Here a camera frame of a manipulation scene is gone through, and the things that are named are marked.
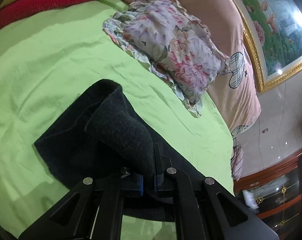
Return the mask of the green bed sheet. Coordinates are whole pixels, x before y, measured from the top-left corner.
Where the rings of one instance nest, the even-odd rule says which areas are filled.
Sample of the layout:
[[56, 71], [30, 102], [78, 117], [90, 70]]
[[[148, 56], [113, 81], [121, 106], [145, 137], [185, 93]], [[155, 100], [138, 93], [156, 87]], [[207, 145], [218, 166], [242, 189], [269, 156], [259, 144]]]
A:
[[118, 48], [102, 24], [126, 9], [100, 0], [44, 11], [0, 30], [0, 225], [19, 236], [67, 189], [34, 142], [100, 79], [119, 83], [136, 113], [205, 176], [233, 191], [233, 141], [211, 98], [196, 118], [172, 89]]

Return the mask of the wooden glass door cabinet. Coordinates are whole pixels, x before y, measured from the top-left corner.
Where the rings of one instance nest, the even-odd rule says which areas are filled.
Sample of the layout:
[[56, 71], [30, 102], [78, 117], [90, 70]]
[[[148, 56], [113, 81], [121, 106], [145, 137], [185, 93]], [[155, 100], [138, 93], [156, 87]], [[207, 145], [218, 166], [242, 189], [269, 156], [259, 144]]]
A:
[[256, 215], [288, 239], [302, 226], [302, 148], [281, 162], [234, 182], [235, 196], [244, 201], [243, 191], [253, 195]]

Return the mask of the black pants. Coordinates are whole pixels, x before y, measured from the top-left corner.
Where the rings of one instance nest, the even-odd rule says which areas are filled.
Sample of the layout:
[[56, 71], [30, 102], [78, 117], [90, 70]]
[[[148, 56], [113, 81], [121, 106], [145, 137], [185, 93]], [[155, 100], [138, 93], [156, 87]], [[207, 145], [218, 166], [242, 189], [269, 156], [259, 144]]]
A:
[[[131, 181], [124, 208], [127, 216], [163, 221], [171, 208], [169, 201], [155, 195], [154, 145], [171, 159], [173, 167], [190, 178], [202, 179], [221, 173], [230, 180], [231, 148], [220, 146], [205, 133], [192, 143], [179, 135], [183, 143], [174, 149], [133, 109], [120, 84], [99, 80], [81, 94], [34, 143], [51, 174], [68, 189], [81, 179], [116, 178], [127, 173]], [[137, 190], [137, 175], [143, 176], [143, 196]]]

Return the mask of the pink cartoon quilt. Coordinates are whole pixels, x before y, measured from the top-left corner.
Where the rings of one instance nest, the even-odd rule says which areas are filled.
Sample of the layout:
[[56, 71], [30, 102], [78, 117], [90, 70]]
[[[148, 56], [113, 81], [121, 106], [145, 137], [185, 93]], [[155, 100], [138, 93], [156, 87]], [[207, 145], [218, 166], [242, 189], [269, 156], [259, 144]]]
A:
[[[134, 0], [125, 0], [128, 5]], [[233, 0], [178, 0], [210, 31], [212, 42], [230, 58], [230, 72], [218, 75], [208, 93], [231, 136], [251, 128], [261, 113], [253, 67], [244, 45], [244, 24]]]

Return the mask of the floral pillow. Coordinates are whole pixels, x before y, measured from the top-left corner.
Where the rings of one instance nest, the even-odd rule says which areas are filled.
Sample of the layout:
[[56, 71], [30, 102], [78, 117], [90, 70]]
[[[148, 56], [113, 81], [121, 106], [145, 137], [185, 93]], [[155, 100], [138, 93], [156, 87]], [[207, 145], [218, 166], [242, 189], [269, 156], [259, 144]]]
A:
[[192, 115], [201, 116], [203, 96], [230, 58], [212, 42], [208, 27], [178, 0], [134, 0], [103, 23], [114, 44], [169, 83]]

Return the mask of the gold framed landscape painting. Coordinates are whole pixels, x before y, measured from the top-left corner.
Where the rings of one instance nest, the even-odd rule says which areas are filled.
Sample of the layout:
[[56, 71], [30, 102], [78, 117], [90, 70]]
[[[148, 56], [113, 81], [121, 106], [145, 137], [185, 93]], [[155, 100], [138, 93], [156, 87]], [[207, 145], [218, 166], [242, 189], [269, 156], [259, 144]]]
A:
[[259, 92], [302, 70], [302, 13], [293, 0], [233, 0]]

